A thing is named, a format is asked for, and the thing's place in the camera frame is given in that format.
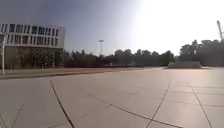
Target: window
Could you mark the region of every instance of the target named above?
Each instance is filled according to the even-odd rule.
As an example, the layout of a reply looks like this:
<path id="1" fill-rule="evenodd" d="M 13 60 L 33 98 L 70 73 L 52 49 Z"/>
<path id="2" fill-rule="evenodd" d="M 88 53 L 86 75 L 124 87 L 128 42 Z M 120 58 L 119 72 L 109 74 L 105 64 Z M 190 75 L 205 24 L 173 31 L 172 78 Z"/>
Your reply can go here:
<path id="1" fill-rule="evenodd" d="M 44 35 L 44 28 L 43 27 L 39 27 L 38 34 L 39 35 Z"/>
<path id="2" fill-rule="evenodd" d="M 27 44 L 28 43 L 28 36 L 23 36 L 23 44 Z"/>
<path id="3" fill-rule="evenodd" d="M 47 37 L 44 37 L 44 45 L 47 44 Z"/>
<path id="4" fill-rule="evenodd" d="M 21 36 L 19 36 L 19 39 L 18 39 L 19 44 L 21 44 L 21 40 L 22 40 L 22 38 L 21 38 Z"/>
<path id="5" fill-rule="evenodd" d="M 16 25 L 16 33 L 19 33 L 19 25 Z"/>
<path id="6" fill-rule="evenodd" d="M 32 27 L 32 34 L 37 34 L 37 26 Z"/>
<path id="7" fill-rule="evenodd" d="M 57 45 L 58 45 L 58 39 L 55 38 L 55 46 L 57 46 Z"/>
<path id="8" fill-rule="evenodd" d="M 30 44 L 33 42 L 33 36 L 30 37 Z"/>
<path id="9" fill-rule="evenodd" d="M 47 38 L 47 45 L 50 45 L 50 38 Z"/>
<path id="10" fill-rule="evenodd" d="M 54 36 L 54 31 L 55 31 L 55 30 L 54 30 L 54 29 L 52 29 L 52 36 Z"/>
<path id="11" fill-rule="evenodd" d="M 48 28 L 45 28 L 45 33 L 44 33 L 44 35 L 47 35 L 47 33 L 48 33 Z"/>
<path id="12" fill-rule="evenodd" d="M 10 27 L 9 27 L 9 32 L 14 32 L 15 31 L 15 24 L 10 24 Z"/>
<path id="13" fill-rule="evenodd" d="M 33 37 L 33 44 L 36 44 L 36 36 Z"/>
<path id="14" fill-rule="evenodd" d="M 29 25 L 28 25 L 28 27 L 27 27 L 27 31 L 26 31 L 26 33 L 27 33 L 27 34 L 30 33 L 30 26 L 29 26 Z"/>
<path id="15" fill-rule="evenodd" d="M 40 45 L 41 44 L 40 42 L 41 42 L 41 37 L 38 36 L 37 37 L 37 45 Z"/>
<path id="16" fill-rule="evenodd" d="M 10 35 L 7 37 L 7 44 L 10 42 Z"/>
<path id="17" fill-rule="evenodd" d="M 7 27 L 8 27 L 8 24 L 5 24 L 5 30 L 4 30 L 4 32 L 7 32 Z"/>
<path id="18" fill-rule="evenodd" d="M 58 36 L 58 29 L 56 30 L 56 36 Z"/>
<path id="19" fill-rule="evenodd" d="M 23 29 L 23 33 L 26 33 L 26 28 L 27 28 L 27 26 L 25 25 L 24 29 Z"/>
<path id="20" fill-rule="evenodd" d="M 51 45 L 54 45 L 54 38 L 51 38 Z"/>
<path id="21" fill-rule="evenodd" d="M 21 36 L 19 36 L 19 35 L 15 35 L 15 44 L 19 44 L 20 43 L 20 38 L 21 38 Z"/>
<path id="22" fill-rule="evenodd" d="M 14 35 L 11 36 L 11 43 L 13 43 Z"/>
<path id="23" fill-rule="evenodd" d="M 1 32 L 3 32 L 4 26 L 5 26 L 5 24 L 2 24 Z"/>
<path id="24" fill-rule="evenodd" d="M 20 25 L 20 31 L 19 33 L 23 33 L 23 25 Z"/>
<path id="25" fill-rule="evenodd" d="M 50 36 L 51 35 L 51 29 L 49 28 L 48 29 L 48 36 Z"/>

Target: paved plaza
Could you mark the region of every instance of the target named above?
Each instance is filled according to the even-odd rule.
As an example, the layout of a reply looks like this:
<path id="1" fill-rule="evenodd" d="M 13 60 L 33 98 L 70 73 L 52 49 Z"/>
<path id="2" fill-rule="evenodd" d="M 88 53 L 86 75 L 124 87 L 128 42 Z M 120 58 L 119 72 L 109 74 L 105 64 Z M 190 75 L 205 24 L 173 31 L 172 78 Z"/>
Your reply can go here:
<path id="1" fill-rule="evenodd" d="M 0 128 L 224 128 L 223 76 L 153 68 L 0 80 Z"/>

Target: street lamp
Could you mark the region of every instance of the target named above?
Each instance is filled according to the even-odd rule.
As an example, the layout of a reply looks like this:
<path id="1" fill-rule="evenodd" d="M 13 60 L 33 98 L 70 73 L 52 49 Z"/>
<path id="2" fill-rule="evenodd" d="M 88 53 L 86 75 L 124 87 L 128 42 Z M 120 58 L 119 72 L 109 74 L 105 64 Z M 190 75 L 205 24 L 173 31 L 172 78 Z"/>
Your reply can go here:
<path id="1" fill-rule="evenodd" d="M 99 40 L 99 42 L 100 42 L 100 54 L 102 55 L 102 53 L 103 53 L 103 42 L 104 42 L 104 40 Z"/>

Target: blue sky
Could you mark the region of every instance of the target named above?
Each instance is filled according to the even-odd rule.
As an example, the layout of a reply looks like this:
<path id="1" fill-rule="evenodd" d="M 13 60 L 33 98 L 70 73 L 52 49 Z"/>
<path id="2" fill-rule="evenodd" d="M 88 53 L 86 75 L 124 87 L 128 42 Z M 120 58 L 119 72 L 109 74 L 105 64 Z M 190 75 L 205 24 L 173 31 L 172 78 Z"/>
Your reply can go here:
<path id="1" fill-rule="evenodd" d="M 148 49 L 178 54 L 194 39 L 218 39 L 221 0 L 1 0 L 0 22 L 60 25 L 65 49 L 98 54 Z"/>

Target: light pole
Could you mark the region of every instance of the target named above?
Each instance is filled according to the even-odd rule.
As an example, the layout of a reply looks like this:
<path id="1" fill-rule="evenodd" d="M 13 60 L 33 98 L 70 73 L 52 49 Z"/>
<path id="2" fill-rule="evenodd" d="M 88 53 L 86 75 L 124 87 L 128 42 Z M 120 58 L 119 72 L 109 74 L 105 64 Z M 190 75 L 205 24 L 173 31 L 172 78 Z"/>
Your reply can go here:
<path id="1" fill-rule="evenodd" d="M 100 55 L 102 55 L 103 54 L 103 42 L 104 42 L 104 40 L 99 40 L 99 42 L 100 42 Z"/>
<path id="2" fill-rule="evenodd" d="M 5 75 L 5 42 L 6 42 L 6 34 L 1 35 L 3 36 L 2 42 L 2 74 Z"/>

